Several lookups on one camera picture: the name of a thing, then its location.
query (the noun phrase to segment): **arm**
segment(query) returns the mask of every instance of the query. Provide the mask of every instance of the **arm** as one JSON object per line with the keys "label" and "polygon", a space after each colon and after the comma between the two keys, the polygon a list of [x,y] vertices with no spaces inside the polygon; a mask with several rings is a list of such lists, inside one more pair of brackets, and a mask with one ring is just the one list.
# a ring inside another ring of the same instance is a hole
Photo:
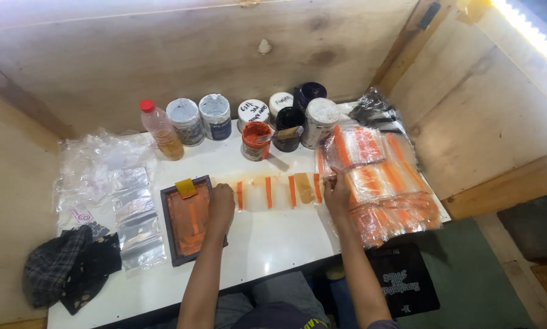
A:
{"label": "arm", "polygon": [[235,200],[227,184],[212,190],[209,222],[200,254],[190,274],[178,318],[177,329],[213,329],[221,277],[222,241],[233,221]]}
{"label": "arm", "polygon": [[350,189],[344,174],[337,168],[332,169],[336,176],[325,179],[324,199],[341,243],[346,282],[355,306],[357,323],[361,329],[366,329],[375,321],[392,318],[379,281],[361,245],[361,234],[350,220]]}

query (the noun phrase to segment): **wooden wall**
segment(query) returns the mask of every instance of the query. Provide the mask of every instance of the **wooden wall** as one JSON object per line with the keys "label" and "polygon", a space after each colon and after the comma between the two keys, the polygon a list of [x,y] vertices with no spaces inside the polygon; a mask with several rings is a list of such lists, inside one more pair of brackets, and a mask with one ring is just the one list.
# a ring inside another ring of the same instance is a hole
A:
{"label": "wooden wall", "polygon": [[58,137],[0,99],[0,323],[45,317],[22,294],[28,253],[54,237]]}
{"label": "wooden wall", "polygon": [[[166,107],[179,97],[221,93],[236,113],[246,99],[267,102],[314,80],[329,98],[354,100],[417,0],[239,3],[0,0],[0,73],[70,135],[98,127],[141,131],[144,98]],[[273,46],[267,55],[258,52],[263,39]],[[35,118],[55,131],[47,116]]]}
{"label": "wooden wall", "polygon": [[436,30],[401,50],[405,60],[380,88],[401,110],[426,179],[460,219],[547,194],[547,58],[495,8],[464,23],[446,2]]}

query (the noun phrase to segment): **led light strip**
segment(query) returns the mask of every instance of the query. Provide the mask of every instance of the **led light strip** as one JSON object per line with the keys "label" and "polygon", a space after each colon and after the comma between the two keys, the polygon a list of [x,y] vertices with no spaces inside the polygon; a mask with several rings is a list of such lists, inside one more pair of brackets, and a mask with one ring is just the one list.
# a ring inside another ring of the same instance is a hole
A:
{"label": "led light strip", "polygon": [[547,57],[546,35],[540,33],[540,29],[533,27],[531,22],[527,21],[526,15],[519,13],[505,0],[490,0],[507,21],[515,27],[540,53]]}

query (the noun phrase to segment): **red bottle cap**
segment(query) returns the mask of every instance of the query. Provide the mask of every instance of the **red bottle cap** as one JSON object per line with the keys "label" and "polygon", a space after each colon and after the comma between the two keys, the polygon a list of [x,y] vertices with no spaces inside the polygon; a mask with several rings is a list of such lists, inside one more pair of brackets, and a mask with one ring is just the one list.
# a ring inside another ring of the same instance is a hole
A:
{"label": "red bottle cap", "polygon": [[139,108],[145,113],[151,113],[156,109],[156,106],[150,100],[143,100],[139,102]]}

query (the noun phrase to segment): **hand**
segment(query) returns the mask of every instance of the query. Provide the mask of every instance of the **hand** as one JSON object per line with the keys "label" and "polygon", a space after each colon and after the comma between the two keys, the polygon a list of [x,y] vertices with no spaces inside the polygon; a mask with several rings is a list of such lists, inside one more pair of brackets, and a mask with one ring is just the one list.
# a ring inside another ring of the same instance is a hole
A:
{"label": "hand", "polygon": [[324,201],[334,222],[348,220],[350,207],[350,188],[348,187],[345,175],[342,170],[331,167],[336,176],[324,179]]}
{"label": "hand", "polygon": [[208,205],[209,229],[226,234],[233,222],[235,214],[235,198],[229,184],[218,184],[212,189]]}

